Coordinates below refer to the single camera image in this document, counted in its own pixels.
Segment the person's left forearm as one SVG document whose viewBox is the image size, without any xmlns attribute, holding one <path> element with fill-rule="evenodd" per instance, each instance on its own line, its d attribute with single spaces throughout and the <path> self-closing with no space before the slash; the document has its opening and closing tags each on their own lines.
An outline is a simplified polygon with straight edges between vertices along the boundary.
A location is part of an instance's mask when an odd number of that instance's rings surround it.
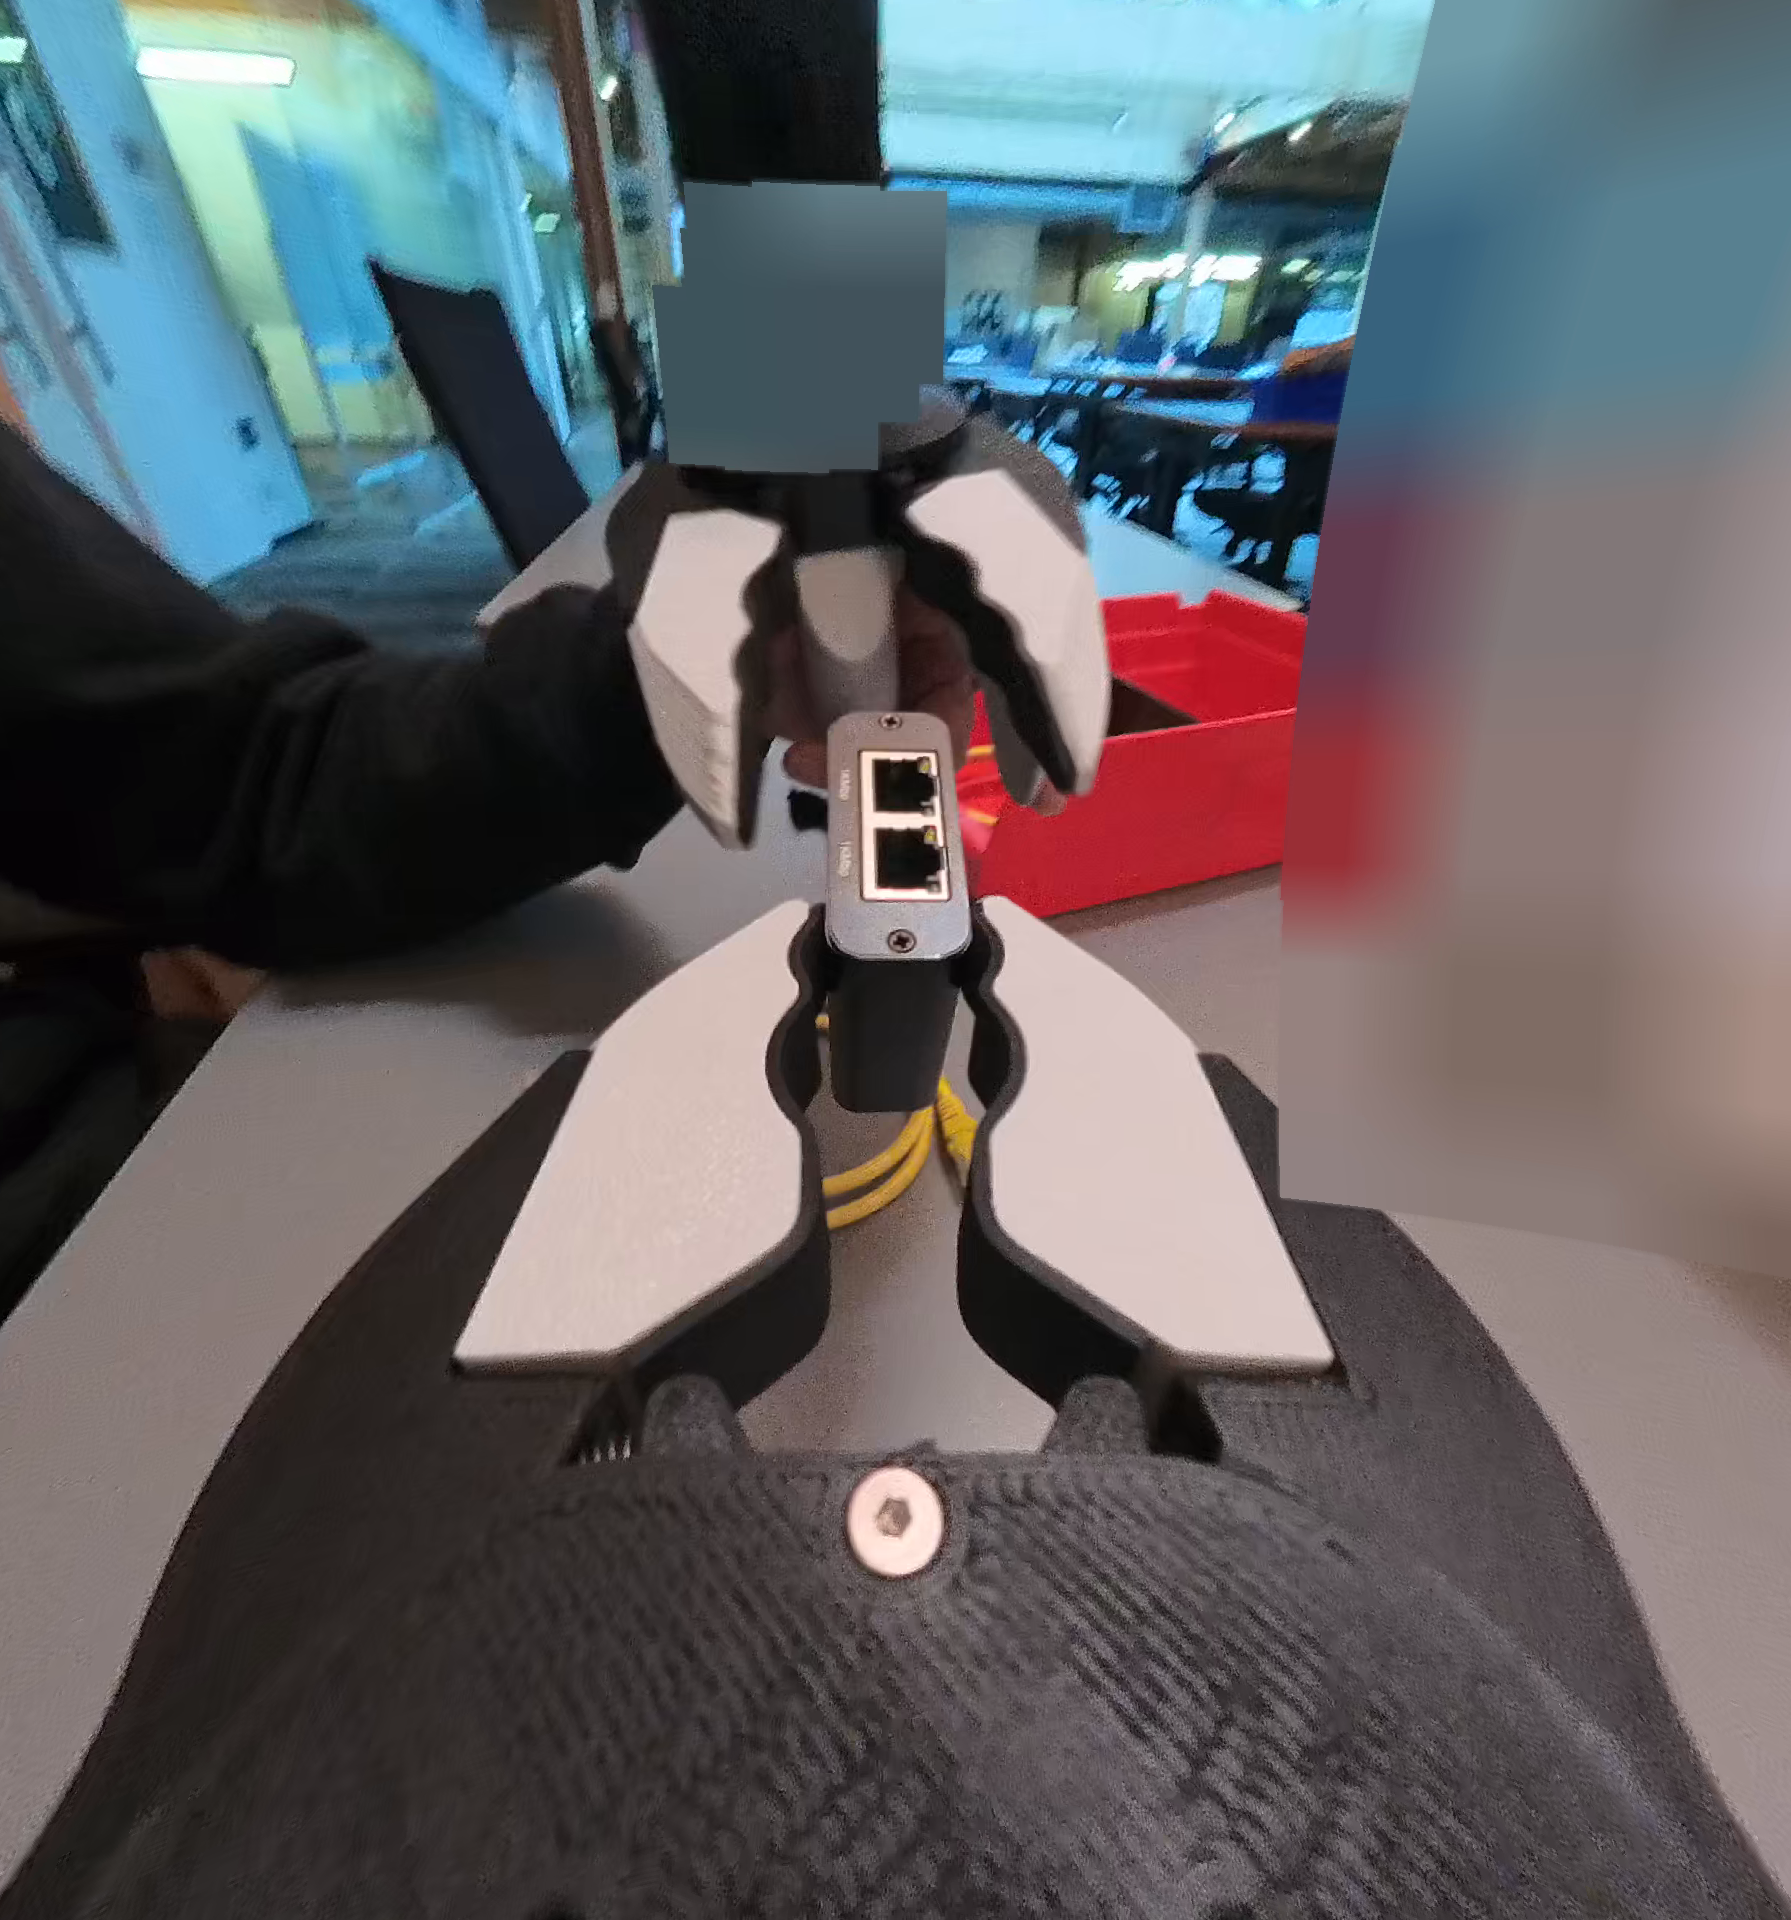
<svg viewBox="0 0 1791 1920">
<path fill-rule="evenodd" d="M 610 595 L 425 658 L 248 621 L 0 422 L 0 887 L 315 967 L 626 869 L 680 803 Z"/>
</svg>

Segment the person's left hand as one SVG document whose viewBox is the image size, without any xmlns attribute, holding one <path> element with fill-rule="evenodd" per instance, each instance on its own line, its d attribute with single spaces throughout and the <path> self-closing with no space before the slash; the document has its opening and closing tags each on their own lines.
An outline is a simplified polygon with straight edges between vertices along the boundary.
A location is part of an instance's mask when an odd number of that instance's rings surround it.
<svg viewBox="0 0 1791 1920">
<path fill-rule="evenodd" d="M 916 598 L 906 586 L 896 598 L 900 651 L 897 710 L 927 711 L 946 729 L 954 763 L 966 763 L 972 744 L 976 686 L 961 629 Z M 806 629 L 774 633 L 766 671 L 766 703 L 759 718 L 763 740 L 783 744 L 785 778 L 825 788 L 825 743 L 830 724 L 814 711 L 808 666 L 814 641 Z"/>
</svg>

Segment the black chair back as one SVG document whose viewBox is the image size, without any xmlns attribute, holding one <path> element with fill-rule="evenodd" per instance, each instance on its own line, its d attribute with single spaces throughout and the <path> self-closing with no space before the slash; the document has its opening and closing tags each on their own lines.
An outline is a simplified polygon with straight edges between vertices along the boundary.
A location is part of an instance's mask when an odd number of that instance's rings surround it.
<svg viewBox="0 0 1791 1920">
<path fill-rule="evenodd" d="M 454 449 L 514 569 L 538 561 L 591 505 L 536 393 L 494 291 L 369 274 L 401 363 Z"/>
</svg>

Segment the row of desks and chairs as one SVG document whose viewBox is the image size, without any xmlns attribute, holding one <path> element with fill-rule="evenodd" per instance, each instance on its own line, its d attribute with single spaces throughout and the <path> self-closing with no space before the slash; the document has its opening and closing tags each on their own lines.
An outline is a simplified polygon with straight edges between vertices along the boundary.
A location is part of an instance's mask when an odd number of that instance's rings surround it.
<svg viewBox="0 0 1791 1920">
<path fill-rule="evenodd" d="M 1030 372 L 964 348 L 944 377 L 973 410 L 1046 455 L 1083 505 L 1173 541 L 1184 510 L 1224 541 L 1220 563 L 1284 591 L 1316 541 L 1352 341 L 1238 372 L 1093 359 Z"/>
</svg>

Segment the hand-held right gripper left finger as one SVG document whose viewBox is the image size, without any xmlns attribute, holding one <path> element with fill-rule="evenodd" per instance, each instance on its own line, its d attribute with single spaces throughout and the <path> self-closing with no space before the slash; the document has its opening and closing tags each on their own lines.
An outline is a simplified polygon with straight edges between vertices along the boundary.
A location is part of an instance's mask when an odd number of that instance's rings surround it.
<svg viewBox="0 0 1791 1920">
<path fill-rule="evenodd" d="M 655 983 L 579 1065 L 461 1330 L 468 1375 L 747 1404 L 810 1356 L 830 1236 L 808 1122 L 821 913 L 780 903 Z"/>
</svg>

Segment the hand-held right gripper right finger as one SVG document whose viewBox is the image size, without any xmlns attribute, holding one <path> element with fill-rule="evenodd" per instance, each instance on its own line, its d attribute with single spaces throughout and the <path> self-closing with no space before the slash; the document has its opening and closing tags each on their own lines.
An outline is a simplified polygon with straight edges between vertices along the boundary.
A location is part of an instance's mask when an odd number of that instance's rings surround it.
<svg viewBox="0 0 1791 1920">
<path fill-rule="evenodd" d="M 1326 1380 L 1336 1352 L 1188 1035 L 1000 898 L 976 903 L 961 991 L 980 1119 L 958 1311 L 982 1356 L 1043 1404 L 1081 1380 L 1140 1404 Z"/>
</svg>

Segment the ceiling light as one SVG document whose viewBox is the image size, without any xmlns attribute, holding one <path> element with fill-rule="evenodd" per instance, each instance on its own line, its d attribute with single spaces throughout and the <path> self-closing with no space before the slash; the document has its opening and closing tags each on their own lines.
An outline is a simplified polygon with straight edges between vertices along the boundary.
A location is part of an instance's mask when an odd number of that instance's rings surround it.
<svg viewBox="0 0 1791 1920">
<path fill-rule="evenodd" d="M 133 69 L 139 78 L 162 84 L 268 92 L 291 86 L 296 75 L 296 63 L 283 55 L 157 43 L 136 49 Z"/>
</svg>

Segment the person's black clothed body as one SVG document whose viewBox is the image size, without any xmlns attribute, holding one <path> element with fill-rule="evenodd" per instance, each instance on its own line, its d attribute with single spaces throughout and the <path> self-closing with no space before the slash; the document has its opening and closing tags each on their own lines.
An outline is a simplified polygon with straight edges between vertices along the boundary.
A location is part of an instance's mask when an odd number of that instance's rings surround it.
<svg viewBox="0 0 1791 1920">
<path fill-rule="evenodd" d="M 0 894 L 0 1328 L 256 986 Z"/>
</svg>

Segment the red plastic bin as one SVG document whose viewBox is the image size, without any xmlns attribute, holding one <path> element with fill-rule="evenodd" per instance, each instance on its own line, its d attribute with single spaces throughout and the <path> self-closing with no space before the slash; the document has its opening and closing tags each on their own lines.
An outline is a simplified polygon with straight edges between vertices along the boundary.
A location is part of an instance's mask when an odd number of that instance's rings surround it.
<svg viewBox="0 0 1791 1920">
<path fill-rule="evenodd" d="M 1057 818 L 1012 803 L 984 710 L 958 776 L 969 882 L 1039 919 L 1281 862 L 1306 618 L 1229 593 L 1112 596 L 1113 669 L 1093 791 Z"/>
</svg>

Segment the black ethernet splitter box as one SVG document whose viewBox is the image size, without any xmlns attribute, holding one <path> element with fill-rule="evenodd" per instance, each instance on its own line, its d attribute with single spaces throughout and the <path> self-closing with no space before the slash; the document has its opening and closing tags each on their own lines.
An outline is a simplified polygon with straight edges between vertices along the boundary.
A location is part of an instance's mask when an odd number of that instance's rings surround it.
<svg viewBox="0 0 1791 1920">
<path fill-rule="evenodd" d="M 863 710 L 826 737 L 830 1086 L 863 1116 L 932 1104 L 973 919 L 946 727 Z"/>
</svg>

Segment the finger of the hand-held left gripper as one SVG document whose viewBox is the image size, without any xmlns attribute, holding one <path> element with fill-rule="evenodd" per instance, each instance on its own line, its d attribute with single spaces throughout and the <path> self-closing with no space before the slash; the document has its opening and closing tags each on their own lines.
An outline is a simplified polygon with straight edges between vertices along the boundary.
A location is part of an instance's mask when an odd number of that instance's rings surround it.
<svg viewBox="0 0 1791 1920">
<path fill-rule="evenodd" d="M 772 648 L 791 621 L 785 528 L 680 473 L 636 473 L 607 514 L 607 561 L 660 756 L 716 841 L 745 850 Z"/>
<path fill-rule="evenodd" d="M 966 641 L 1009 799 L 1088 794 L 1113 674 L 1065 474 L 1002 427 L 960 427 L 906 497 L 904 556 L 909 591 Z"/>
</svg>

